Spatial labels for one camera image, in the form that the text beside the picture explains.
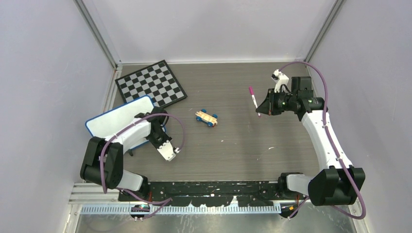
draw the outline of black chessboard frame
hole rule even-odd
[[[118,78],[115,82],[124,103],[147,95],[155,106],[165,108],[187,97],[165,60]]]

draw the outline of gray wood grain surface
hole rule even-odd
[[[319,165],[308,133],[293,113],[258,118],[249,94],[255,91],[258,105],[270,75],[284,63],[170,65],[188,97],[166,108],[186,128],[182,151],[167,162],[150,144],[125,155],[124,168],[152,181],[277,180],[282,172],[314,176]],[[144,66],[125,66],[122,75]],[[289,77],[307,76],[303,65],[284,69]],[[115,105],[123,104],[119,93]],[[195,112],[205,108],[217,114],[218,125],[209,128],[196,121]],[[182,129],[170,119],[167,133],[178,147]]]

